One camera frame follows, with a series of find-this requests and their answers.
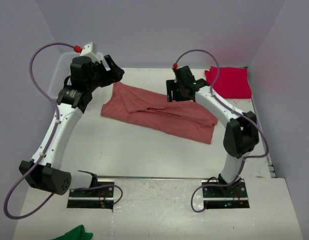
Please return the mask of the salmon pink t shirt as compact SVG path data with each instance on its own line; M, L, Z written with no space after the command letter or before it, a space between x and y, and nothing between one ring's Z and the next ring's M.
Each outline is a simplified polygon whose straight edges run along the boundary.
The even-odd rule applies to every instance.
M116 83L100 115L210 145L218 119L193 101L167 102L164 94Z

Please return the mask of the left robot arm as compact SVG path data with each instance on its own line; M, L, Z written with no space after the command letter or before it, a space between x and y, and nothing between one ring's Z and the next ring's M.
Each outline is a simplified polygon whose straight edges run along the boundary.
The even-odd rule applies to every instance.
M98 192L99 185L93 174L70 173L61 167L72 132L91 102L93 91L119 82L125 73L110 55L103 59L107 67L89 56L77 56L72 60L70 75L54 101L57 109L43 141L31 160L23 160L19 165L30 187L57 195L76 189L88 197Z

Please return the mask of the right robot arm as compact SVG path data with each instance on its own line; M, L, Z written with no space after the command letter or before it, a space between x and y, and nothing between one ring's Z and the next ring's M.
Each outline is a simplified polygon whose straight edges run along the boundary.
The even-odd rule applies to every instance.
M225 128L223 147L226 160L218 182L211 186L228 197L236 189L235 183L240 179L245 158L259 143L257 117L252 111L244 112L228 103L211 89L206 80L196 80L188 66L178 68L174 63L172 71L175 79L166 81L167 101L193 101L211 112Z

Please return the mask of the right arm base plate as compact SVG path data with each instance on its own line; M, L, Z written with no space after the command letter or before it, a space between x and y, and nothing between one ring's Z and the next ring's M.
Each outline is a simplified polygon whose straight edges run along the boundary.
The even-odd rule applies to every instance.
M246 183L243 179L230 187L206 186L208 183L217 184L213 177L201 182L203 206L207 210L212 209L249 209L249 199Z

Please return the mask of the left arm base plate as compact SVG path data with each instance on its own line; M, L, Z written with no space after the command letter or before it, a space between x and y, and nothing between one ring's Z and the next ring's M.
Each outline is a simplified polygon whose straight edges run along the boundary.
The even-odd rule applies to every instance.
M108 209L114 207L114 187L112 179L98 179L94 186L110 185L93 190L71 190L67 199L67 209Z

